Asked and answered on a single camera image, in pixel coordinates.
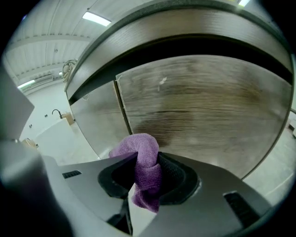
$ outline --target fluorescent light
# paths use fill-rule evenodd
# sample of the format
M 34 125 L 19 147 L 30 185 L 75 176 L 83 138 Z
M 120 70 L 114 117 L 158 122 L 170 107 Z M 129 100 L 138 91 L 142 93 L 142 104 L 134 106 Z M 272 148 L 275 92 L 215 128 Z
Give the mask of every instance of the fluorescent light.
M 240 5 L 240 6 L 245 6 L 245 5 L 248 4 L 249 1 L 250 1 L 250 0 L 241 0 L 241 1 L 239 2 L 239 5 Z
M 27 86 L 27 85 L 30 85 L 30 84 L 32 84 L 32 83 L 34 83 L 34 82 L 35 82 L 35 80 L 28 81 L 28 82 L 24 83 L 23 85 L 18 86 L 18 89 L 23 88 L 23 87 L 25 87 L 25 86 Z
M 91 20 L 91 21 L 94 21 L 96 23 L 99 23 L 101 25 L 104 25 L 104 26 L 107 26 L 109 25 L 111 22 L 102 18 L 102 17 L 99 17 L 93 13 L 90 13 L 90 12 L 86 12 L 83 17 L 83 19 L 86 19 L 86 20 Z

